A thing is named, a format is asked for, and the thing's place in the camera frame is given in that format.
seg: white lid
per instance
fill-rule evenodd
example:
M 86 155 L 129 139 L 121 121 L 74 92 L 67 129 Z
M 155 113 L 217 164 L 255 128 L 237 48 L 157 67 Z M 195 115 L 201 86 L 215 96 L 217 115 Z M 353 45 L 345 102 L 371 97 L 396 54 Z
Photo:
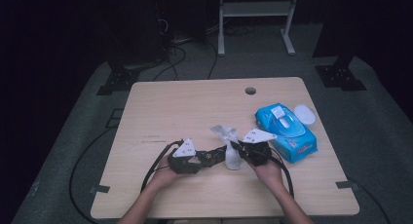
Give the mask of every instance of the white lid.
M 295 116 L 297 116 L 300 122 L 305 125 L 311 125 L 316 121 L 316 115 L 305 104 L 300 104 L 300 105 L 295 106 L 294 114 Z

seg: metal stand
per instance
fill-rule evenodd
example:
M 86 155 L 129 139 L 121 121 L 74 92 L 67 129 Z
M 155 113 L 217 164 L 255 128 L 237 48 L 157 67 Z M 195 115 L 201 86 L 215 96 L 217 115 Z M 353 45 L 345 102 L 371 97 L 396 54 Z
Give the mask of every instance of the metal stand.
M 218 55 L 225 56 L 224 18 L 225 17 L 275 17 L 286 16 L 285 28 L 281 30 L 282 39 L 289 55 L 295 55 L 295 50 L 288 33 L 294 15 L 297 0 L 281 2 L 241 2 L 224 3 L 219 0 L 219 33 Z

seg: wet wipes package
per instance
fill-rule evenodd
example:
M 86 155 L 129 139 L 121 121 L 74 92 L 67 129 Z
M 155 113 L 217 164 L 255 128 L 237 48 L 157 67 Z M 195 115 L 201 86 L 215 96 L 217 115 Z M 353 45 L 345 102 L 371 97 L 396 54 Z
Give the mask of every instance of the wet wipes package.
M 316 152 L 316 136 L 284 105 L 262 107 L 255 113 L 257 126 L 277 136 L 271 143 L 282 157 L 295 163 Z

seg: wooden table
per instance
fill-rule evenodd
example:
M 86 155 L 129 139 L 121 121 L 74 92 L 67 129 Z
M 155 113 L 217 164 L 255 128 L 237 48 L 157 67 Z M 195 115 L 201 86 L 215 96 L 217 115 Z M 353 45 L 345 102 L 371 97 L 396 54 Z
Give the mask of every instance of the wooden table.
M 246 88 L 256 89 L 256 94 L 245 93 Z M 241 138 L 256 128 L 256 110 L 277 102 L 290 109 L 298 104 L 314 108 L 303 81 L 295 77 L 134 84 L 100 181 L 110 190 L 96 194 L 92 217 L 121 217 L 166 145 L 192 137 L 198 150 L 217 148 L 223 143 L 211 127 L 235 128 Z M 357 214 L 353 191 L 336 186 L 347 179 L 316 115 L 309 129 L 318 139 L 318 152 L 286 163 L 295 199 L 309 215 Z M 240 170 L 228 170 L 221 163 L 179 179 L 158 195 L 148 217 L 271 216 L 283 216 L 280 205 L 242 162 Z

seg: dark background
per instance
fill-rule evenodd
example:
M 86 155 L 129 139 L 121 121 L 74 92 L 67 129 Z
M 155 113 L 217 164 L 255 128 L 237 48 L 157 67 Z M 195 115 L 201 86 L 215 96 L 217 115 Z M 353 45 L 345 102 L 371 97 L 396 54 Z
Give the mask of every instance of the dark background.
M 158 14 L 202 37 L 217 23 L 217 1 L 164 0 Z M 412 2 L 298 0 L 293 22 L 324 22 L 315 56 L 359 56 L 412 119 Z M 194 15 L 181 18 L 182 6 Z M 116 17 L 124 10 L 114 0 L 0 0 L 1 223 L 13 219 L 94 70 L 133 46 L 131 18 Z

